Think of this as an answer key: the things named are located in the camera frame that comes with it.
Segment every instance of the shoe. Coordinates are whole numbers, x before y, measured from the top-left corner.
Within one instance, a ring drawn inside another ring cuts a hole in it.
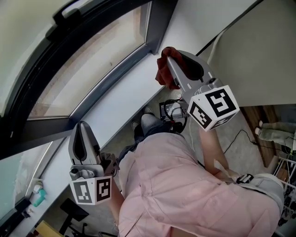
[[[262,130],[259,127],[255,128],[255,134],[257,134],[259,136],[261,132],[262,132]]]
[[[146,113],[153,113],[152,109],[149,106],[145,106],[144,109],[143,109],[143,111],[144,111],[144,114],[146,114]]]
[[[139,124],[140,124],[140,123],[138,123],[137,121],[132,121],[132,122],[131,122],[131,128],[132,128],[133,130],[135,130],[136,127],[137,127]]]

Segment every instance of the black cable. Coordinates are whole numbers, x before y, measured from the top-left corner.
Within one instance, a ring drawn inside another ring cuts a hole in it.
[[[253,145],[257,145],[257,146],[265,147],[265,148],[268,148],[268,149],[276,149],[276,150],[280,150],[280,151],[282,151],[281,149],[277,149],[277,148],[273,148],[273,147],[267,147],[267,146],[259,145],[259,144],[256,143],[256,142],[252,142],[251,139],[250,139],[250,137],[249,137],[249,135],[248,135],[248,133],[247,133],[245,130],[241,129],[241,130],[236,134],[234,140],[230,143],[230,145],[229,145],[229,146],[227,147],[227,149],[224,151],[224,154],[225,154],[226,151],[228,151],[228,149],[231,147],[232,143],[234,143],[234,141],[236,140],[237,136],[239,135],[239,133],[240,133],[241,131],[243,131],[243,132],[246,133],[246,135],[248,136],[248,139],[249,139],[250,143],[252,143]]]
[[[117,175],[117,169],[115,170],[115,174],[112,176],[113,178]]]
[[[184,124],[183,124],[183,128],[182,128],[182,131],[185,129],[185,127],[186,127],[186,124],[187,124],[187,120],[188,120],[188,118],[187,117],[184,117],[184,119],[185,119],[185,121],[184,121]]]
[[[166,100],[164,103],[163,103],[163,108],[164,108],[164,112],[165,112],[165,115],[172,121],[174,122],[174,119],[172,116],[169,116],[168,113],[167,113],[167,104],[168,103],[172,103],[172,102],[178,102],[179,100]]]
[[[200,166],[202,166],[205,169],[205,166],[197,159],[197,162]]]
[[[292,138],[292,137],[287,137],[287,138],[284,140],[284,144],[285,144],[284,147],[285,147],[286,154],[292,156],[292,155],[293,155],[293,149],[291,149],[291,148],[289,147],[289,148],[290,148],[290,153],[287,151],[286,140],[287,140],[288,138],[291,138],[291,139],[293,139],[293,140],[296,140],[296,139],[294,139],[294,138]]]
[[[106,235],[106,236],[110,236],[110,237],[117,237],[117,235],[112,235],[112,234],[109,234],[109,233],[106,233],[106,232],[102,232],[102,231],[100,231],[99,234],[101,234],[101,236],[102,235]]]
[[[172,109],[172,112],[171,112],[171,118],[173,117],[174,111],[177,110],[177,109],[180,109],[181,110],[181,113],[182,113],[182,107],[181,106],[180,107],[177,107],[177,108],[173,108]]]

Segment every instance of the cable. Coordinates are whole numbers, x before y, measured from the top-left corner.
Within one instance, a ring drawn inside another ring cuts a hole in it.
[[[115,174],[112,176],[113,178],[117,175],[117,169],[115,170]]]
[[[181,110],[181,113],[182,113],[182,107],[181,107],[181,106],[180,106],[180,107],[177,107],[177,108],[173,108],[173,109],[172,109],[172,112],[171,112],[171,117],[173,117],[173,113],[174,113],[174,111],[177,110],[177,109],[180,109],[180,110]]]
[[[285,144],[285,151],[286,151],[286,154],[288,154],[288,155],[293,155],[293,148],[290,148],[290,153],[287,151],[287,146],[286,146],[286,140],[288,139],[288,138],[291,138],[291,139],[293,139],[293,140],[295,140],[296,141],[296,139],[294,139],[294,138],[292,138],[292,137],[287,137],[285,140],[284,140],[284,144]]]
[[[134,225],[131,227],[131,229],[129,230],[129,232],[124,237],[127,237],[127,235],[132,231],[132,229],[135,227],[135,225],[137,224],[137,222],[139,221],[139,219],[142,217],[142,215],[144,215],[144,213],[145,213],[145,211],[143,211],[143,213],[139,216],[139,218],[137,219],[137,221],[134,223]]]
[[[188,118],[187,117],[184,117],[185,121],[184,121],[184,124],[183,124],[183,127],[182,127],[182,131],[184,130],[184,128],[186,127],[186,124],[187,124],[187,120]]]
[[[164,108],[164,112],[165,112],[165,115],[172,121],[174,122],[174,119],[172,116],[169,116],[168,113],[167,113],[167,104],[168,103],[172,103],[172,102],[178,102],[179,100],[166,100],[164,103],[163,103],[163,108]]]
[[[248,133],[247,133],[245,130],[241,129],[241,130],[236,134],[234,140],[230,143],[230,145],[229,145],[229,146],[227,147],[227,149],[224,151],[224,154],[225,154],[226,151],[228,151],[228,149],[231,147],[232,143],[234,143],[234,141],[236,140],[237,136],[239,135],[239,133],[240,133],[241,131],[243,131],[243,132],[246,133],[246,135],[248,136],[248,139],[249,139],[250,143],[252,143],[253,145],[257,145],[257,146],[265,147],[265,148],[268,148],[268,149],[276,149],[276,150],[280,150],[280,151],[282,151],[281,149],[277,149],[277,148],[273,148],[273,147],[267,147],[267,146],[259,145],[259,144],[256,143],[256,142],[252,142],[251,139],[250,139],[250,137],[249,137],[249,135],[248,135]]]
[[[216,46],[217,46],[217,43],[219,41],[219,39],[221,38],[222,34],[226,31],[227,29],[224,29],[223,31],[220,32],[220,34],[216,37],[214,43],[213,43],[213,48],[212,48],[212,51],[211,51],[211,54],[208,58],[208,61],[207,63],[210,64],[210,62],[212,61],[212,58],[214,56],[214,53],[215,53],[215,50],[216,50]]]
[[[190,117],[190,121],[189,121],[189,134],[190,134],[190,137],[191,137],[191,146],[192,146],[192,149],[194,150],[193,137],[192,137],[192,134],[191,134],[191,121],[192,121],[192,117]]]
[[[288,183],[290,183],[290,171],[289,171],[289,164],[288,164],[288,161],[286,161],[287,162],[287,169],[288,169],[288,177],[289,177],[289,179],[288,179]]]

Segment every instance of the black chair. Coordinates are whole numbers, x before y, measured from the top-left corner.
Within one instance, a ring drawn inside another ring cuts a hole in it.
[[[85,217],[87,217],[89,214],[84,211],[81,207],[79,207],[76,203],[74,203],[71,199],[67,198],[60,208],[68,214],[66,220],[64,221],[62,227],[60,228],[59,233],[64,235],[67,228],[70,228],[72,230],[73,237],[104,237],[110,236],[110,237],[117,237],[116,235],[112,235],[105,232],[99,232],[98,236],[89,236],[85,234],[85,227],[87,226],[86,223],[83,223],[82,225],[82,232],[79,232],[75,228],[71,226],[72,219],[75,219],[77,221],[82,221]]]

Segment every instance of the floor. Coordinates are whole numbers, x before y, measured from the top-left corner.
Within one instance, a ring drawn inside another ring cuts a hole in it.
[[[176,98],[179,93],[179,91],[171,92],[167,88],[164,88],[148,103],[148,105],[152,108],[155,115],[159,117],[159,103],[167,99]],[[139,120],[140,117],[141,114],[138,114],[132,120]],[[185,137],[186,141],[191,144],[189,126],[191,127],[192,143],[196,157],[201,163],[203,163],[203,154],[201,152],[200,138],[198,134],[199,126],[197,123],[195,121],[190,123],[189,119],[187,126],[182,132],[182,135]],[[227,124],[216,129],[223,150],[227,149],[241,129],[245,130],[248,133],[250,139],[253,140],[252,133],[241,113],[238,113]],[[125,146],[130,145],[133,142],[133,130],[131,128],[130,122],[128,122],[126,126],[124,126],[121,131],[102,149],[102,151],[112,152],[118,157],[120,151]],[[257,146],[249,142],[248,137],[244,132],[241,132],[237,136],[237,139],[233,142],[225,155],[230,169],[240,174],[258,174],[265,171]],[[73,199],[69,187],[66,188],[66,190],[53,203],[51,208],[45,213],[43,217],[45,221],[47,221],[57,230],[60,229],[67,216],[66,213],[64,213],[59,208],[66,198]],[[95,235],[98,231],[104,231],[112,234],[118,233],[118,229],[114,225],[111,212],[106,205],[101,204],[98,206],[80,206],[89,213],[89,216],[83,220],[83,222],[88,224],[88,227],[86,228],[86,234]],[[82,228],[82,222],[73,221],[73,225],[76,226],[78,230],[81,230]]]

